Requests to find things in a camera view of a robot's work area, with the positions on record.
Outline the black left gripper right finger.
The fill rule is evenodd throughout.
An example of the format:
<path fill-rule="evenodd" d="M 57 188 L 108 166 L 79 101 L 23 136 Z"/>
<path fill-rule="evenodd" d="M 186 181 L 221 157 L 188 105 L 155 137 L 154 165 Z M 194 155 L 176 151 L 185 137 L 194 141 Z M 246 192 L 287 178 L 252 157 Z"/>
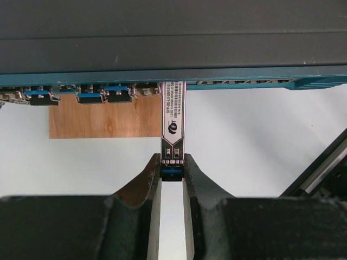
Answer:
<path fill-rule="evenodd" d="M 185 155 L 187 259 L 346 259 L 346 208 L 327 198 L 237 198 Z"/>

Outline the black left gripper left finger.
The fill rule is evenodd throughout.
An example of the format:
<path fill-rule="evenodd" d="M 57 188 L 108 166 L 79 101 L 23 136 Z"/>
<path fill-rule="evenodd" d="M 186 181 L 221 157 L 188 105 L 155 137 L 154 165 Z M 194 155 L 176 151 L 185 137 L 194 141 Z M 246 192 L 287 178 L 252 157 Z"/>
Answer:
<path fill-rule="evenodd" d="M 157 259 L 160 163 L 111 195 L 1 198 L 1 259 Z"/>

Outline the silver SFP module plug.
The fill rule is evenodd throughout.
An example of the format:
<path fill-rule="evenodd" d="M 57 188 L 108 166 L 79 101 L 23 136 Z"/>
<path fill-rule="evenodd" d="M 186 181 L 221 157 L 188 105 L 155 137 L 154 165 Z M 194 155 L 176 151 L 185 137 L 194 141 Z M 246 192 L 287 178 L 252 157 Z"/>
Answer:
<path fill-rule="evenodd" d="M 76 100 L 83 105 L 105 103 L 107 100 L 105 86 L 103 84 L 80 84 Z"/>

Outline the silver SFP module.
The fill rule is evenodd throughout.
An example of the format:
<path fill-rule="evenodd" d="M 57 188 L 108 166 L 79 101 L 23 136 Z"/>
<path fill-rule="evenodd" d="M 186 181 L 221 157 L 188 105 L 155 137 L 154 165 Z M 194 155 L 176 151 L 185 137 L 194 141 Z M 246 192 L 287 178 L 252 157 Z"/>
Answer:
<path fill-rule="evenodd" d="M 160 83 L 147 82 L 147 83 L 136 83 L 134 85 L 134 93 L 136 96 L 155 96 L 161 94 Z"/>

